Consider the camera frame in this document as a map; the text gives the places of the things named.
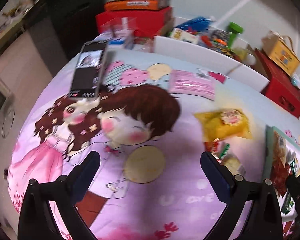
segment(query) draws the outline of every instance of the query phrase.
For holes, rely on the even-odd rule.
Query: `pink wipes package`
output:
[[[169,93],[195,95],[214,100],[214,82],[210,76],[199,77],[192,72],[173,70],[169,80]]]

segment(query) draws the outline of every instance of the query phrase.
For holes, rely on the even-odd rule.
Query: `red box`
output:
[[[96,22],[99,33],[101,26],[114,18],[131,17],[136,19],[137,37],[152,38],[157,32],[172,18],[172,7],[167,7],[159,11],[151,10],[119,10],[106,11],[96,15]]]
[[[270,80],[261,93],[277,105],[293,114],[300,116],[300,90],[291,84],[288,75],[283,72],[264,52],[255,49],[255,55],[261,61]]]

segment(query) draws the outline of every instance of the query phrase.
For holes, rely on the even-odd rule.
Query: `phone screen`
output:
[[[94,90],[99,80],[99,72],[106,46],[106,41],[97,41],[83,47],[76,66],[69,96],[94,97]]]

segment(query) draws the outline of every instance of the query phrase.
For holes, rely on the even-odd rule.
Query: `cartoon girl's face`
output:
[[[63,121],[69,124],[79,124],[83,122],[86,114],[92,109],[98,106],[100,98],[92,102],[87,102],[86,100],[75,102],[66,107],[63,111]]]
[[[137,145],[151,137],[151,124],[145,125],[141,120],[133,119],[123,109],[100,113],[98,117],[105,135],[118,144]]]

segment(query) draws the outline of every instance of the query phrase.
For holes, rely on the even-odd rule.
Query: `cartoon eye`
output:
[[[143,127],[140,127],[140,126],[133,126],[132,128],[138,128],[138,129],[140,129],[141,131],[144,131],[144,130],[145,130]]]
[[[111,116],[111,117],[109,117],[109,119],[110,118],[113,118],[113,119],[117,120],[118,122],[121,122],[121,120],[118,117],[116,117],[116,116]]]
[[[72,107],[72,106],[69,106],[69,107],[67,108],[67,112],[68,112],[69,114],[72,114],[74,111],[75,111],[75,108]]]

